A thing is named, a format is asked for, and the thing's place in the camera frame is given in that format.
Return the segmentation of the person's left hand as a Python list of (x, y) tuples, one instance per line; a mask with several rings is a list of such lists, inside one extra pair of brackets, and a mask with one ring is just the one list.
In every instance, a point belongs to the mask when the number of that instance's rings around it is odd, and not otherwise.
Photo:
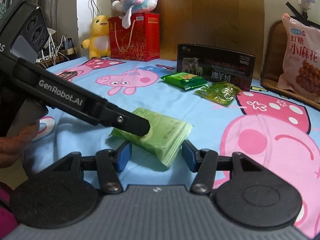
[(14, 137), (1, 137), (0, 141), (0, 166), (7, 168), (12, 166), (32, 143), (39, 132), (39, 120), (21, 130)]

